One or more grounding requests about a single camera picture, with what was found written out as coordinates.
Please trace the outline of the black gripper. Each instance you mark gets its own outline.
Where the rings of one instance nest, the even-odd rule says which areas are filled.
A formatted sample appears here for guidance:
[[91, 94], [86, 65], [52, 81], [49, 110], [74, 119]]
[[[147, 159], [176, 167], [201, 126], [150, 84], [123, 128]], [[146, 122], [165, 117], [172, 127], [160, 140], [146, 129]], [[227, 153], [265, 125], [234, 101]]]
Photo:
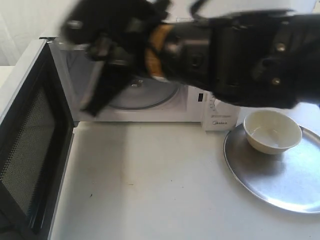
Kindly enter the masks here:
[[72, 46], [84, 45], [97, 63], [80, 110], [97, 116], [125, 90], [136, 74], [174, 73], [162, 51], [172, 25], [170, 0], [80, 0], [65, 17], [60, 36]]

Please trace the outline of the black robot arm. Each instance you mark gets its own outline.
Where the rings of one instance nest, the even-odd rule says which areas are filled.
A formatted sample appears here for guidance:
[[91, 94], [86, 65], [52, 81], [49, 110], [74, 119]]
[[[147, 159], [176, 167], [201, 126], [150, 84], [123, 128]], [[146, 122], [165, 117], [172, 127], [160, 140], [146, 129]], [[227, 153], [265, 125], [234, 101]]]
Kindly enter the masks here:
[[96, 116], [136, 76], [211, 92], [225, 103], [291, 109], [320, 102], [320, 16], [287, 9], [167, 23], [170, 1], [81, 0], [60, 27], [102, 68], [82, 110]]

